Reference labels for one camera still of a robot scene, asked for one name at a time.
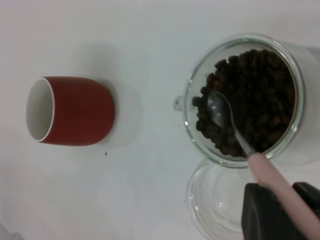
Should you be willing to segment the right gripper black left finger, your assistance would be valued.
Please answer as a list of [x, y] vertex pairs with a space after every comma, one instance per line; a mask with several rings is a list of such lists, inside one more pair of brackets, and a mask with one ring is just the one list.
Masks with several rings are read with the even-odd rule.
[[245, 240], [305, 240], [274, 193], [257, 183], [244, 188], [241, 228]]

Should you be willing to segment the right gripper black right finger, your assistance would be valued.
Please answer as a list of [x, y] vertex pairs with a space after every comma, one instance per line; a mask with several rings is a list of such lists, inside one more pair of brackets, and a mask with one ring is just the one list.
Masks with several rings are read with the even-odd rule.
[[320, 212], [320, 190], [307, 182], [295, 182], [293, 189], [314, 213]]

